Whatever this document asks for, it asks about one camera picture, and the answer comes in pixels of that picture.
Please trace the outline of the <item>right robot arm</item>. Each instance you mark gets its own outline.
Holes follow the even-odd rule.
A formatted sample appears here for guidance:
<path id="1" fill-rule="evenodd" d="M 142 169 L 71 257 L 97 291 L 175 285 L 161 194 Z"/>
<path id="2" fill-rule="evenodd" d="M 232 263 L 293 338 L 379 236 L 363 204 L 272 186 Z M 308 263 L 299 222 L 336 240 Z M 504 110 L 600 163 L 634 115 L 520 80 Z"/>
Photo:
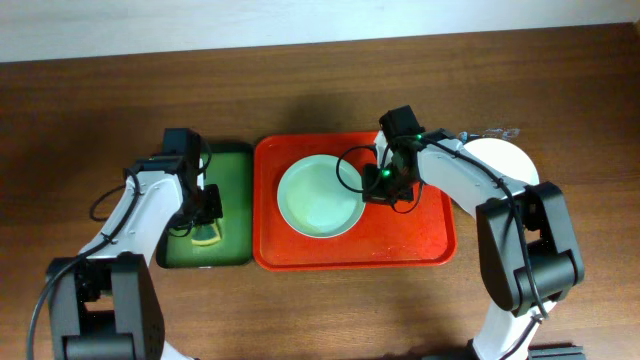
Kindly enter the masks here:
<path id="1" fill-rule="evenodd" d="M 533 349 L 536 331 L 580 284 L 585 266 L 560 188 L 510 177 L 444 129 L 381 130 L 366 201 L 392 205 L 416 183 L 444 192 L 477 226 L 480 273 L 491 298 L 480 332 L 449 359 L 582 359 L 576 346 Z"/>

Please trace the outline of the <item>yellow green scrub sponge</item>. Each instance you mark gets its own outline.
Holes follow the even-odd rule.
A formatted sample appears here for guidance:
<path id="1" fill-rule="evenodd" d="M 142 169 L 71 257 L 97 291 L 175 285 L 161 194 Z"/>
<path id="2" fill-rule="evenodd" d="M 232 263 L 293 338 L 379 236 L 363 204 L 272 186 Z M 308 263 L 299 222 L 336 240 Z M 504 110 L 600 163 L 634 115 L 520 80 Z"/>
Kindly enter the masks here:
<path id="1" fill-rule="evenodd" d="M 194 227 L 191 243 L 194 246 L 211 246 L 222 240 L 221 232 L 216 222 Z"/>

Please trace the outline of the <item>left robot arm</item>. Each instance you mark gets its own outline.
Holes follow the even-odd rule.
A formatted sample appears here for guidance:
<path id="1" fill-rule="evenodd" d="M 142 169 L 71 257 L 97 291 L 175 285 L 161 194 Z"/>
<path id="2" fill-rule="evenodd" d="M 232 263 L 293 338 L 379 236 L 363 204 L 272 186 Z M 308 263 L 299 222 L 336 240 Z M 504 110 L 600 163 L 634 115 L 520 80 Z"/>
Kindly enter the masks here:
<path id="1" fill-rule="evenodd" d="M 54 358 L 182 358 L 165 338 L 149 265 L 167 227 L 207 207 L 213 189 L 200 165 L 185 156 L 137 161 L 101 231 L 76 256 L 50 263 L 40 301 Z"/>

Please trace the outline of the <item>white plate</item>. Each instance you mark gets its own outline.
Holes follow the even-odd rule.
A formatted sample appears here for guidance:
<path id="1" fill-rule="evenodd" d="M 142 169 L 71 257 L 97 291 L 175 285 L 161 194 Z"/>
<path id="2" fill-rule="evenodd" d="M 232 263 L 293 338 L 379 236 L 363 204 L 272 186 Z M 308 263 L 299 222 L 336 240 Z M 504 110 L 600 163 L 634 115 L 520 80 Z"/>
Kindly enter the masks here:
<path id="1" fill-rule="evenodd" d="M 531 158 L 518 146 L 497 138 L 481 138 L 464 145 L 465 149 L 495 170 L 529 185 L 540 178 Z"/>

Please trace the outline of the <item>pale green plate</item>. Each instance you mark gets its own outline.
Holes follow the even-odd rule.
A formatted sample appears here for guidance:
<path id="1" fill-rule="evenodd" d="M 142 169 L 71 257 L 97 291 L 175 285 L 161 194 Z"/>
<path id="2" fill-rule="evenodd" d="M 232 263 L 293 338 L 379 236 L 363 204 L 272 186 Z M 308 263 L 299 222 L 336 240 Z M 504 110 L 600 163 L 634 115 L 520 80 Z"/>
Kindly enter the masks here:
<path id="1" fill-rule="evenodd" d="M 360 221 L 365 210 L 361 189 L 361 175 L 349 162 L 333 155 L 312 155 L 284 172 L 277 187 L 277 207 L 296 232 L 333 238 Z"/>

